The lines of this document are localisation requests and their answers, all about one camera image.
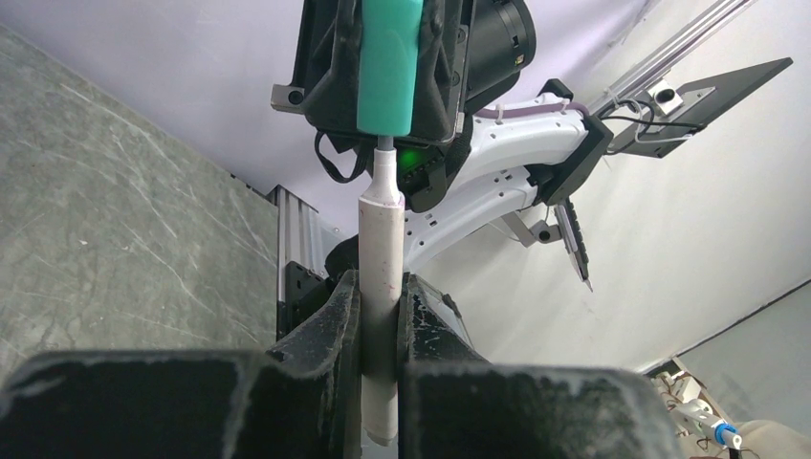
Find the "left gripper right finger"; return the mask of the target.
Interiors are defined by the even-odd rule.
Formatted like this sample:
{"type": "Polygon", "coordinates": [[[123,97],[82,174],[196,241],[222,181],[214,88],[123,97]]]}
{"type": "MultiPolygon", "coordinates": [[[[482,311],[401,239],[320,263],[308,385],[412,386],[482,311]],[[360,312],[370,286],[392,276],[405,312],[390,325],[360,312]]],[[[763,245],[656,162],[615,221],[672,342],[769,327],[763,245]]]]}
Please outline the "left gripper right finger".
{"type": "Polygon", "coordinates": [[[651,383],[612,368],[496,364],[431,308],[417,275],[399,306],[402,458],[678,458],[651,383]]]}

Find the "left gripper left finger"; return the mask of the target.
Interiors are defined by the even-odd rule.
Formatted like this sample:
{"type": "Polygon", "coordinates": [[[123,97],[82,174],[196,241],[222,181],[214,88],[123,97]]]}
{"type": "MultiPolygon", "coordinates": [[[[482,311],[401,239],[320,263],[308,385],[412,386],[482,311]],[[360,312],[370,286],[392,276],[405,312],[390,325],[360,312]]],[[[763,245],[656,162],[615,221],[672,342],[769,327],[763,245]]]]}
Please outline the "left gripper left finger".
{"type": "Polygon", "coordinates": [[[60,351],[1,390],[5,458],[357,458],[360,289],[266,351],[60,351]]]}

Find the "teal pen cap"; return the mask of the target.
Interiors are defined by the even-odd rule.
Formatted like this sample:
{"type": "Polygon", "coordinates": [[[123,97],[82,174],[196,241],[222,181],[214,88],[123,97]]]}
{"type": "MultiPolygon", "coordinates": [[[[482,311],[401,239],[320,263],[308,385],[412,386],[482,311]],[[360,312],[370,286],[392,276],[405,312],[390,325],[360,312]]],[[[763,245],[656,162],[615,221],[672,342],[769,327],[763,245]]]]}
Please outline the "teal pen cap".
{"type": "Polygon", "coordinates": [[[424,3],[362,2],[357,127],[381,137],[410,132],[424,3]]]}

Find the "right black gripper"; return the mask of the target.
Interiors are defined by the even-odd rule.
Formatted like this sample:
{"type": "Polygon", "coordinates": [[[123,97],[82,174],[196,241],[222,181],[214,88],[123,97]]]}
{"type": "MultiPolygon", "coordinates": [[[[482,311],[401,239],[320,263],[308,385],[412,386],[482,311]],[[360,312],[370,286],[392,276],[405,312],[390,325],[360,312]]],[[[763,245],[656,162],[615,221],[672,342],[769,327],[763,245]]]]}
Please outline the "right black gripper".
{"type": "MultiPolygon", "coordinates": [[[[305,3],[292,82],[271,96],[275,110],[303,116],[338,147],[380,137],[357,127],[362,2],[305,3]]],[[[411,129],[392,138],[440,145],[513,87],[534,58],[536,31],[522,1],[422,2],[411,129]]]]}

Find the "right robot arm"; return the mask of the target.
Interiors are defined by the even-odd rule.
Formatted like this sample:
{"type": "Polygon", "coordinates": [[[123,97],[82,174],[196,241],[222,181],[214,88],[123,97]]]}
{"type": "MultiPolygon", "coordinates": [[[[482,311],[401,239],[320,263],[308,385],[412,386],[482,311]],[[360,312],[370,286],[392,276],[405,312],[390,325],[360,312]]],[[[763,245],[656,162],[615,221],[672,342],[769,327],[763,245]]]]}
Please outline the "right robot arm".
{"type": "Polygon", "coordinates": [[[531,100],[497,103],[536,47],[522,1],[307,1],[293,79],[274,87],[272,106],[353,152],[352,178],[373,170],[369,123],[395,128],[408,271],[540,204],[561,207],[567,248],[585,267],[569,198],[613,135],[556,79],[531,100]]]}

